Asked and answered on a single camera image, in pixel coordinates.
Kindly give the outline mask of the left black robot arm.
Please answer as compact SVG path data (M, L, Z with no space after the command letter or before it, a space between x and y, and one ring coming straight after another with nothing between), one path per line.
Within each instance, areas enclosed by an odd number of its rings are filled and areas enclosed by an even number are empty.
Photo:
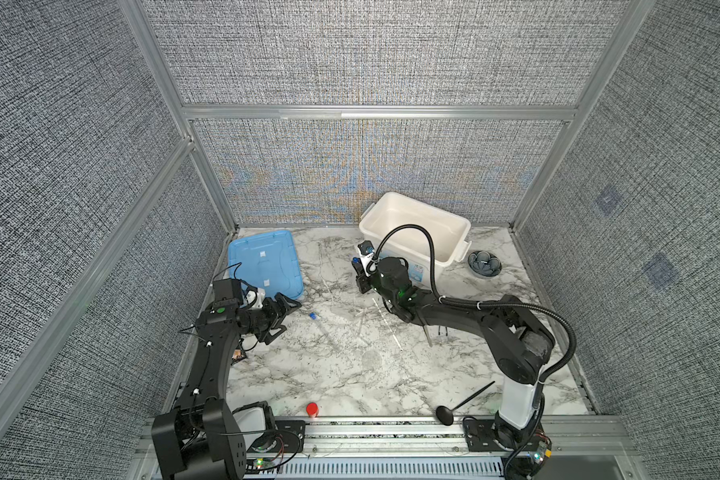
M191 332L197 344L184 388L151 428L164 479L242 479L248 473L246 436L299 440L292 432L277 430L272 421L242 430L226 394L234 351L242 337L252 335L271 344L287 330L285 318L301 303L282 293L256 295L261 302L257 308L246 298L253 286L243 280L216 280L212 288L213 299Z

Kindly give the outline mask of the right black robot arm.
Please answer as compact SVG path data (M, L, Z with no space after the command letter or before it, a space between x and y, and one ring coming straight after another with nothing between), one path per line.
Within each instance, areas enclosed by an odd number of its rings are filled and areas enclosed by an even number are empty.
M456 329L483 338L504 375L501 406L495 416L495 442L509 451L529 440L537 427L540 375L555 345L551 332L528 308L506 295L501 305L477 309L445 303L433 291L412 284L405 261L354 257L351 265L362 294L378 293L389 313L405 323Z

